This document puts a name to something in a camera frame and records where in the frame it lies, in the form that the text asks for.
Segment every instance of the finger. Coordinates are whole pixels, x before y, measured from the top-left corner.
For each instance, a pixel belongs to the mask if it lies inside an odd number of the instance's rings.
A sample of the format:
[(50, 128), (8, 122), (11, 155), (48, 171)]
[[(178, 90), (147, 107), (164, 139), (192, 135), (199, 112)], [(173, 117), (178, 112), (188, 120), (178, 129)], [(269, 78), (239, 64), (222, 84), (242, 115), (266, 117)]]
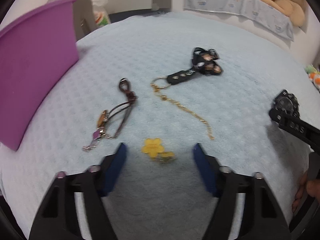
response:
[(292, 213), (294, 213), (300, 203), (301, 199), (296, 199), (293, 203), (292, 203)]
[(311, 197), (315, 197), (320, 202), (320, 179), (308, 181), (307, 192)]
[(302, 198), (302, 195), (303, 195), (303, 191), (304, 191), (304, 186), (300, 186), (297, 194), (296, 194), (296, 199), (300, 199)]
[(304, 186), (306, 183), (307, 183), (307, 180), (308, 180), (308, 171), (306, 171), (302, 178), (300, 179), (300, 186)]

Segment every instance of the screw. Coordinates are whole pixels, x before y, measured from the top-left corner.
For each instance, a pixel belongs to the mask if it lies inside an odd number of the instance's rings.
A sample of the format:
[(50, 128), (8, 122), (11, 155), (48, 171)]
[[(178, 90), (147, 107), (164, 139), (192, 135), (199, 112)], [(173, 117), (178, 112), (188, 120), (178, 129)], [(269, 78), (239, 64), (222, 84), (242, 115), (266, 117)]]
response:
[(232, 169), (230, 169), (230, 167), (228, 167), (228, 166), (221, 166), (220, 171), (223, 173), (231, 173)]
[(56, 174), (56, 178), (57, 179), (63, 179), (67, 174), (64, 172), (64, 171), (59, 171), (57, 174)]
[(100, 170), (100, 165), (92, 165), (92, 166), (90, 166), (90, 168), (89, 168), (89, 171), (90, 172), (97, 172), (97, 171), (99, 171)]
[(263, 179), (264, 176), (261, 172), (255, 172), (254, 174), (252, 174), (253, 177), (255, 177), (256, 179)]

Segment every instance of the purple plastic container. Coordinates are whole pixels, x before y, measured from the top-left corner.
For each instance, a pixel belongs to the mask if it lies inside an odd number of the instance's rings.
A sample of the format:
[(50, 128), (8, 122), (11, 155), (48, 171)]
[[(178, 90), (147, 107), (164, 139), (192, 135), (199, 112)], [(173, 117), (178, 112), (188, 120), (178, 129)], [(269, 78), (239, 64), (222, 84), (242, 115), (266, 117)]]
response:
[(45, 96), (79, 59), (74, 1), (47, 3), (0, 31), (0, 142), (14, 151)]

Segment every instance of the stuffed animal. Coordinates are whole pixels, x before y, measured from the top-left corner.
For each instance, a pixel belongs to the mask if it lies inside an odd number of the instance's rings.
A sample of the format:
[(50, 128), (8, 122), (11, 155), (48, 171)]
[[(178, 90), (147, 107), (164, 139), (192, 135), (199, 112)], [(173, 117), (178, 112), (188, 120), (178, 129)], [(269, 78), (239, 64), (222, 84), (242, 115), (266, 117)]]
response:
[(310, 81), (320, 90), (320, 72), (313, 65), (308, 65), (304, 70), (308, 74)]
[(288, 16), (294, 26), (301, 27), (305, 21), (305, 14), (301, 6), (292, 0), (261, 0), (279, 12)]

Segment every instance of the light blue blanket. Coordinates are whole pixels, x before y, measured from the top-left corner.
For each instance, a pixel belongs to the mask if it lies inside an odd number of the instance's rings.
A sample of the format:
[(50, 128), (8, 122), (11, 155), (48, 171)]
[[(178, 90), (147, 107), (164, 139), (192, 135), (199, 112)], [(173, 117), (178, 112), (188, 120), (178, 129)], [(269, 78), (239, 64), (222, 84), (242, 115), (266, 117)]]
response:
[[(128, 146), (127, 161), (114, 191), (103, 200), (119, 240), (202, 238), (216, 201), (205, 191), (192, 158), (197, 142), (237, 173), (262, 172), (291, 219), (309, 150), (279, 130), (268, 110), (285, 88), (298, 98), (302, 119), (319, 128), (320, 97), (303, 66), (287, 52), (243, 29), (187, 13), (131, 17), (94, 31), (77, 46), (80, 60), (44, 99), (19, 150), (0, 147), (0, 189), (27, 237), (55, 173), (83, 172), (120, 142)], [(161, 101), (150, 87), (158, 76), (188, 69), (197, 46), (216, 49), (224, 73), (197, 74), (163, 93), (206, 119), (214, 141), (198, 119)], [(118, 90), (123, 77), (139, 97), (127, 124), (117, 139), (81, 151), (100, 113), (125, 101)], [(176, 154), (175, 162), (160, 165), (141, 152), (144, 139), (156, 137)], [(91, 239), (81, 196), (76, 200), (83, 237)]]
[(293, 26), (289, 17), (260, 0), (185, 0), (185, 8), (241, 15), (293, 41)]

